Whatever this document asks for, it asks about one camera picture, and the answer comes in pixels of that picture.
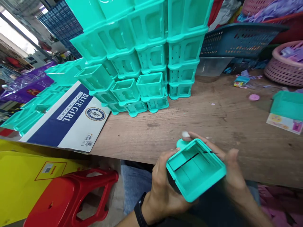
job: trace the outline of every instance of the wooden tabletop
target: wooden tabletop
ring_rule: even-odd
[[[110,115],[91,154],[155,164],[176,147],[182,131],[209,137],[224,151],[239,149],[245,179],[303,188],[303,136],[266,123],[276,85],[261,90],[232,86],[235,76],[196,76],[189,98],[169,99],[157,113]],[[252,102],[250,94],[260,95]]]

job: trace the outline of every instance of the finger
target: finger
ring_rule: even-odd
[[[191,138],[193,139],[200,139],[202,140],[212,151],[213,153],[215,153],[215,155],[221,160],[224,161],[225,160],[225,152],[222,151],[219,147],[217,147],[215,144],[213,144],[212,142],[210,142],[208,139],[199,136],[197,133],[191,132],[189,131],[188,134],[190,135]]]

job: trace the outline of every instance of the cardboard box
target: cardboard box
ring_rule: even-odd
[[[76,82],[20,141],[90,152],[110,109],[88,93]]]

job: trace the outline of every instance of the pink plastic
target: pink plastic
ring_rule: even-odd
[[[242,8],[242,13],[245,16],[255,15],[260,10],[264,9],[274,0],[245,0]]]
[[[264,70],[265,76],[269,79],[284,85],[303,87],[303,63],[286,59],[280,55],[285,47],[294,47],[302,42],[293,41],[276,47],[272,52],[272,59]]]

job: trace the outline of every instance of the stack of plastic containers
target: stack of plastic containers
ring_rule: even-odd
[[[66,0],[84,28],[71,40],[78,79],[112,110],[135,117],[189,97],[213,0]]]

